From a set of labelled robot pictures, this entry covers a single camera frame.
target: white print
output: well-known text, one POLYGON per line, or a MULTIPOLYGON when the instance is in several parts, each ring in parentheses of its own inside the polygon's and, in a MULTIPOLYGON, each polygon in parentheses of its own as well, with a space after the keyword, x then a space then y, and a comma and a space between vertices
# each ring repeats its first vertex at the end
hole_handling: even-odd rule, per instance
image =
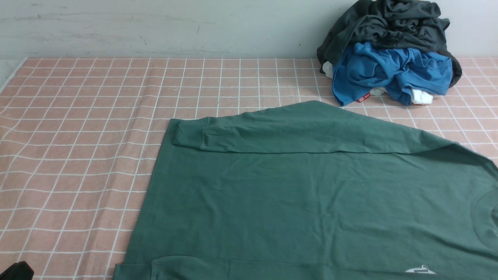
POLYGON ((434 271, 429 270, 427 266, 422 266, 421 268, 410 269, 405 272, 408 273, 425 273, 425 274, 436 274, 434 271))

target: fabric fold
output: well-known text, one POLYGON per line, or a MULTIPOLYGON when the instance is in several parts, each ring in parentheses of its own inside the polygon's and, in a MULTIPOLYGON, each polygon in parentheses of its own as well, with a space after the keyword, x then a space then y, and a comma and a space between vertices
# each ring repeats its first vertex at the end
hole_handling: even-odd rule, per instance
POLYGON ((239 153, 417 153, 454 144, 422 130, 352 114, 318 101, 182 121, 173 143, 239 153))

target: pink checkered sheet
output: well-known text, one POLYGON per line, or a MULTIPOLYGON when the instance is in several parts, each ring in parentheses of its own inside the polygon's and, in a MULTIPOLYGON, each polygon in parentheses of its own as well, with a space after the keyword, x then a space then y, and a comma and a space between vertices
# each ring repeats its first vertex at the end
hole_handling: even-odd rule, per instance
MULTIPOLYGON (((432 105, 389 96, 345 110, 420 128, 498 161, 498 59, 462 58, 432 105)), ((30 58, 0 94, 0 272, 111 279, 126 251, 171 118, 319 100, 313 59, 30 58)))

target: black object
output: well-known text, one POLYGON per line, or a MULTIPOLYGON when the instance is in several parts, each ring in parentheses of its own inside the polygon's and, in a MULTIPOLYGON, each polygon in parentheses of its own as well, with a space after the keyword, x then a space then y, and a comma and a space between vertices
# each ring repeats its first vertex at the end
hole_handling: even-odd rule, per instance
POLYGON ((428 1, 358 0, 330 29, 317 49, 318 60, 322 66, 326 61, 337 65, 348 45, 366 41, 380 49, 417 48, 451 58, 453 87, 462 77, 462 67, 447 50, 444 31, 450 21, 440 15, 439 6, 428 1))
POLYGON ((29 267, 27 262, 20 262, 11 265, 7 270, 0 274, 0 280, 31 280, 34 271, 29 267))

